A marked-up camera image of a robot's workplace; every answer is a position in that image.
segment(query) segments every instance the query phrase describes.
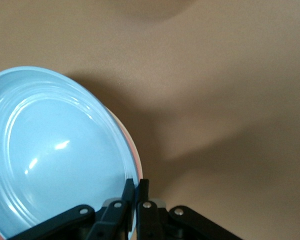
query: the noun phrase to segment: light blue bowl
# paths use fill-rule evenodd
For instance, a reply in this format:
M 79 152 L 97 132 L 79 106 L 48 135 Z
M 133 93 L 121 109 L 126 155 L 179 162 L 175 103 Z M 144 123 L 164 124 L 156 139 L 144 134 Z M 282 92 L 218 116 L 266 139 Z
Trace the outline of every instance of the light blue bowl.
M 118 123 L 90 92 L 32 66 L 0 72 L 0 234 L 76 205 L 98 210 L 140 173 Z

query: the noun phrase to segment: plate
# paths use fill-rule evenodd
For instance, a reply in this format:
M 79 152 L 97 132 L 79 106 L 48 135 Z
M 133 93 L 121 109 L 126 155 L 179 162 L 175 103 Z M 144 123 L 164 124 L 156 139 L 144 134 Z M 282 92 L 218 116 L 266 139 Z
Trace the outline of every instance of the plate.
M 98 210 L 142 177 L 123 124 L 84 87 L 33 66 L 0 72 L 0 235 L 76 205 Z

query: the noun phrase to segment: beige tabletop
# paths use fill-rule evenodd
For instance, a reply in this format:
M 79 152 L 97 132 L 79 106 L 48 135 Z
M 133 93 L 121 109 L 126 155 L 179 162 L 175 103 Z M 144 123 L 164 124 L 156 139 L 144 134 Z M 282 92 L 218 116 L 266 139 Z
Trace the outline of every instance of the beige tabletop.
M 300 0 L 0 0 L 15 66 L 95 94 L 167 208 L 300 240 Z

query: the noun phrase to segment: silver screw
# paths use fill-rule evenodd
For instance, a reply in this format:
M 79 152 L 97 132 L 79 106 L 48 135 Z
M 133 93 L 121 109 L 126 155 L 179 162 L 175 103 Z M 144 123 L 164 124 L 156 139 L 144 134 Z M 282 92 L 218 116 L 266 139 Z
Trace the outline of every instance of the silver screw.
M 122 203 L 121 203 L 121 202 L 116 202 L 113 206 L 114 206 L 115 208 L 121 208 Z
M 151 208 L 151 202 L 146 201 L 143 205 L 142 205 L 145 209 L 149 209 Z
M 88 209 L 87 208 L 82 208 L 79 213 L 80 214 L 86 214 L 88 212 Z
M 174 210 L 174 213 L 178 216 L 182 216 L 184 214 L 184 211 L 181 208 L 177 208 Z

